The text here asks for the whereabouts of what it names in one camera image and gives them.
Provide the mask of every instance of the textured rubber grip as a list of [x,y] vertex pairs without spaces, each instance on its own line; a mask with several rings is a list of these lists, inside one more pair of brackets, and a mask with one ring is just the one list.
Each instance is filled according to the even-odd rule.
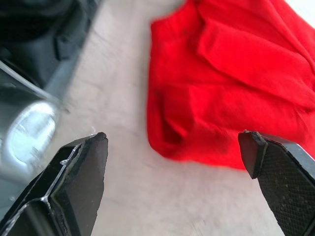
[[315,235],[315,170],[314,160],[297,144],[278,139],[264,138],[267,145],[264,152],[258,150],[262,140],[256,132],[239,135],[242,159],[247,170],[255,173],[261,191],[286,236]]

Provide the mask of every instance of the floor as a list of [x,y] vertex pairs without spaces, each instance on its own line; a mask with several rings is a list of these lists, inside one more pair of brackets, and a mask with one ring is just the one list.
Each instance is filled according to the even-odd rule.
[[[312,0],[288,1],[315,23],[314,15],[307,13],[310,8],[302,5],[314,4]],[[98,131],[107,134],[105,191],[93,236],[281,236],[258,182],[247,173],[171,162],[148,144],[150,21],[181,4],[105,0],[50,153]]]

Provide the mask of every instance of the dark object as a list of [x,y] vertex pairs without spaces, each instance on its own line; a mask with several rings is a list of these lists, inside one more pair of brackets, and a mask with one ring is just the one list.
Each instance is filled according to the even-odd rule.
[[315,161],[298,144],[257,132],[238,136],[244,165],[286,236],[315,235]]
[[0,222],[1,236],[90,236],[104,191],[104,133],[63,146]]
[[0,60],[44,88],[81,47],[99,0],[0,0]]

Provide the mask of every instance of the red fabric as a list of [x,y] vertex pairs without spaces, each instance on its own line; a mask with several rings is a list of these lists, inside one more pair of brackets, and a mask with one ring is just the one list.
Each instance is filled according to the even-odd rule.
[[188,0],[151,30],[153,149],[244,169],[247,129],[315,156],[315,31],[283,0]]

